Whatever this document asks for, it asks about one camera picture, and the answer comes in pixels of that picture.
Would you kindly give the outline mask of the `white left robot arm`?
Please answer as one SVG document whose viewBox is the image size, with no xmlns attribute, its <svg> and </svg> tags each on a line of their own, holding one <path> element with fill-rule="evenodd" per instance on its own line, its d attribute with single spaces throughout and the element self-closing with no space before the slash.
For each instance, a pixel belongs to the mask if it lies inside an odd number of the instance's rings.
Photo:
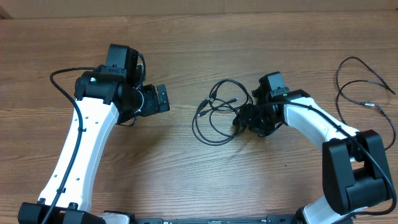
<svg viewBox="0 0 398 224">
<path fill-rule="evenodd" d="M 137 117 L 169 111 L 165 85 L 143 85 L 145 67 L 83 67 L 70 96 L 54 86 L 74 107 L 70 129 L 53 174 L 36 203 L 22 203 L 19 223 L 135 223 L 131 213 L 91 211 L 93 186 L 109 134 Z"/>
</svg>

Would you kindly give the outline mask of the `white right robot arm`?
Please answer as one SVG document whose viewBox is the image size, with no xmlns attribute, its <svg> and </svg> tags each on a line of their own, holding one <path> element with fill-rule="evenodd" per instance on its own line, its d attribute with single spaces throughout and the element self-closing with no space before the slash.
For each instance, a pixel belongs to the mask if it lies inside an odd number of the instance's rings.
<svg viewBox="0 0 398 224">
<path fill-rule="evenodd" d="M 268 223 L 352 223 L 381 216 L 397 205 L 386 152 L 374 130 L 359 131 L 321 109 L 303 90 L 253 92 L 256 104 L 240 107 L 233 124 L 259 136 L 286 124 L 322 152 L 323 196 L 294 215 L 269 215 Z"/>
</svg>

